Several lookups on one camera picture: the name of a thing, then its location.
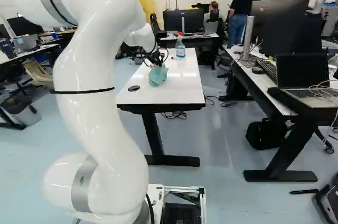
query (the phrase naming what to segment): person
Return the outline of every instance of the person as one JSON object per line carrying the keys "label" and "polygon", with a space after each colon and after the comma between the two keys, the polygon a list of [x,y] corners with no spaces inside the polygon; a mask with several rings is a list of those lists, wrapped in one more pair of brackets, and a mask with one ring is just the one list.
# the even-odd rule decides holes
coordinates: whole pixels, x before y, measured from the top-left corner
{"label": "person", "polygon": [[[206,23],[207,20],[210,19],[210,13],[211,11],[213,10],[218,10],[218,3],[216,1],[212,1],[209,5],[209,12],[204,14],[204,24]],[[222,20],[224,21],[224,17],[223,15],[221,14],[221,12],[219,12],[219,15],[218,15],[219,18],[222,18]]]}
{"label": "person", "polygon": [[233,0],[229,14],[228,49],[241,43],[241,37],[250,14],[252,0]]}

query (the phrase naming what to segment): black shirt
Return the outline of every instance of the black shirt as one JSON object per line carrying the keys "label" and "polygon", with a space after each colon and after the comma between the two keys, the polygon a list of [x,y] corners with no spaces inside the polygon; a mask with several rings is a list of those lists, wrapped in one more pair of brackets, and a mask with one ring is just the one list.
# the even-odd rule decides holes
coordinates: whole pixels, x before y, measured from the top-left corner
{"label": "black shirt", "polygon": [[252,0],[233,0],[230,8],[234,9],[234,14],[250,15]]}

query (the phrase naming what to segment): blue cloth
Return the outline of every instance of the blue cloth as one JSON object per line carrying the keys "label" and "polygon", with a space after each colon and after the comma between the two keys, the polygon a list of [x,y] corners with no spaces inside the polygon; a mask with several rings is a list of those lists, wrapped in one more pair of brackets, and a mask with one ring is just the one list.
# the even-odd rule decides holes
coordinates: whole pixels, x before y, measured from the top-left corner
{"label": "blue cloth", "polygon": [[245,14],[235,14],[230,19],[228,48],[241,44],[245,25],[247,25],[247,16]]}
{"label": "blue cloth", "polygon": [[162,67],[153,67],[148,74],[149,83],[153,86],[159,86],[167,79],[168,68],[165,65]]}

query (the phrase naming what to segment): keyboard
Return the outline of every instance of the keyboard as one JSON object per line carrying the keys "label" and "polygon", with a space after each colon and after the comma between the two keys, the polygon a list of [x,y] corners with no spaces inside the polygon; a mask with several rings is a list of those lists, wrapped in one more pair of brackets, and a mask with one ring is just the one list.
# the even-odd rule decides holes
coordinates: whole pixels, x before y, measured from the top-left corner
{"label": "keyboard", "polygon": [[274,64],[272,64],[269,60],[256,60],[256,64],[261,67],[267,76],[277,84],[277,68]]}
{"label": "keyboard", "polygon": [[[294,89],[294,90],[287,90],[289,93],[299,97],[299,98],[306,98],[306,97],[315,97],[315,94],[310,92],[308,89]],[[326,93],[329,93],[328,96],[332,95],[333,97],[338,97],[338,92],[334,91],[332,89],[325,89]]]}

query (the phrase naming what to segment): water bottle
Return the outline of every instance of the water bottle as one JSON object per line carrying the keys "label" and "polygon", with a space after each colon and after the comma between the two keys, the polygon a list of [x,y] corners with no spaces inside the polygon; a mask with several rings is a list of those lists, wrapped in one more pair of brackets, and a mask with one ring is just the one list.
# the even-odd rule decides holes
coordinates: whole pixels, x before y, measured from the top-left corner
{"label": "water bottle", "polygon": [[182,42],[182,38],[179,36],[176,42],[176,57],[185,58],[185,46]]}

